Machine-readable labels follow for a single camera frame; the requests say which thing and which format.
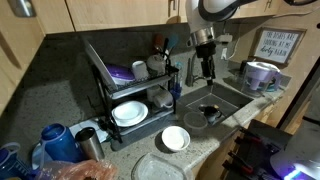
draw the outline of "faucet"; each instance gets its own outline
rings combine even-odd
[[[199,76],[193,75],[193,67],[194,67],[194,60],[196,58],[196,54],[197,53],[194,53],[194,55],[192,56],[192,59],[189,58],[189,60],[188,60],[187,77],[186,77],[186,82],[185,82],[185,84],[188,87],[192,87],[193,83],[195,81],[197,81],[198,79],[204,79],[204,77],[199,77]]]

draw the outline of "framed sign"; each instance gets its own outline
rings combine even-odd
[[[288,64],[306,29],[262,27],[257,36],[253,57],[277,64]]]

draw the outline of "plastic bag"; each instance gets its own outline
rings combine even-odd
[[[62,161],[48,162],[35,177],[36,180],[112,180],[117,168],[111,163],[101,160],[82,161],[77,164]]]

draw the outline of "kitchen counter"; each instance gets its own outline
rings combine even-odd
[[[229,82],[228,78],[233,77],[232,74],[226,72],[222,77],[225,78],[220,78],[215,81],[231,89],[237,90],[234,86],[231,86],[230,83],[227,83]],[[183,88],[185,92],[191,92],[205,85],[205,81],[199,80],[195,83],[195,87]],[[205,129],[204,135],[190,135],[191,143],[184,151],[172,153],[164,148],[164,145],[161,142],[161,132],[163,129],[160,129],[156,131],[156,133],[117,152],[113,152],[111,150],[110,143],[103,143],[102,147],[104,149],[106,159],[118,167],[118,179],[131,179],[133,167],[137,161],[147,153],[153,153],[156,156],[162,157],[186,171],[191,170],[199,162],[206,159],[212,152],[214,152],[224,140],[232,136],[239,126],[248,124],[264,108],[272,103],[276,103],[281,98],[283,92],[284,90],[266,92],[264,97],[254,98],[253,101],[220,124],[210,127],[208,126]],[[188,111],[190,110],[177,102],[176,114],[168,115],[165,117],[165,120],[172,120],[172,124],[184,127],[182,120],[184,114]]]

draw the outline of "sink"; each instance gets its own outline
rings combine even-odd
[[[252,100],[250,97],[214,82],[213,85],[202,87],[182,96],[178,103],[197,112],[201,112],[199,107],[202,104],[218,105],[223,115],[213,123],[216,124],[225,120]]]

